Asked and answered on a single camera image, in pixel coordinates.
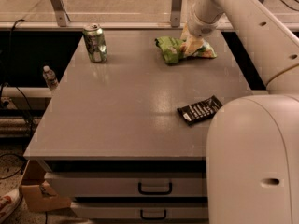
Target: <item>can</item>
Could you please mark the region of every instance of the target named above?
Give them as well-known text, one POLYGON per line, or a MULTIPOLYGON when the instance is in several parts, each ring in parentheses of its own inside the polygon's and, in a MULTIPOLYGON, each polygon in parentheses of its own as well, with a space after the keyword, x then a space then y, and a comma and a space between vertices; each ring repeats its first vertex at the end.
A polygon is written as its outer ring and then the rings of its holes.
POLYGON ((107 59, 107 48, 103 29, 92 23, 84 26, 84 40, 91 62, 101 63, 107 59))

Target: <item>drawer handle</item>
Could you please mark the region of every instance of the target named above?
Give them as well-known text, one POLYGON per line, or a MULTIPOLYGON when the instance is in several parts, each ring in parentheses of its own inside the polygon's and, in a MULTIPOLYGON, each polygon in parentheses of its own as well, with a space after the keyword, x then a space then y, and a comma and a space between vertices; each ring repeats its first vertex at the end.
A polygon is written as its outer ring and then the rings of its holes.
POLYGON ((143 210, 140 210, 140 217, 143 220, 165 220, 167 217, 167 212, 164 210, 164 215, 162 217, 144 217, 143 210))
POLYGON ((142 190, 142 183, 138 183, 138 191, 142 195, 169 195, 172 192, 172 183, 168 184, 167 191, 144 191, 142 190))

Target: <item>desk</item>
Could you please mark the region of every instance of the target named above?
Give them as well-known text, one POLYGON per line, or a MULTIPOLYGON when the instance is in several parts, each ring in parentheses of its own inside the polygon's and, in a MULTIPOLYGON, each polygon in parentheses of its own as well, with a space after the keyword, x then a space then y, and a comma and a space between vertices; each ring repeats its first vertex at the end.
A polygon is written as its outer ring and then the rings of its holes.
POLYGON ((106 30, 107 63, 91 63, 79 43, 24 154, 74 199, 78 216, 207 218, 210 120, 189 127, 177 108, 211 95, 226 104, 251 90, 219 31, 208 38, 218 58, 165 64, 154 39, 180 32, 106 30))

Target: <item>cardboard box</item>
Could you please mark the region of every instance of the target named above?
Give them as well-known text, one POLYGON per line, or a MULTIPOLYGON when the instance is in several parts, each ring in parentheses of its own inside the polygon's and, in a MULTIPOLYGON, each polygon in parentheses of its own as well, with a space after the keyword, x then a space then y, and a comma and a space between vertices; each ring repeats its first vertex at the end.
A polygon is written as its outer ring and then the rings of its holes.
POLYGON ((45 181, 45 171, 37 161, 28 161, 20 184, 20 191, 31 212, 48 212, 67 208, 71 200, 59 196, 45 181))

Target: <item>bottle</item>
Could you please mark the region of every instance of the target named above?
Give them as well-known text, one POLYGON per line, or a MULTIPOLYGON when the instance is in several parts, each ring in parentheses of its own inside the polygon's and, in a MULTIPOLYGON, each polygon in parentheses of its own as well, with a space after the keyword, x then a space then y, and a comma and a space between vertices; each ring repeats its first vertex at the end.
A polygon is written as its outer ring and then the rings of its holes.
POLYGON ((52 71, 47 65, 44 66, 43 77, 51 91, 54 91, 58 87, 58 80, 55 72, 52 71))

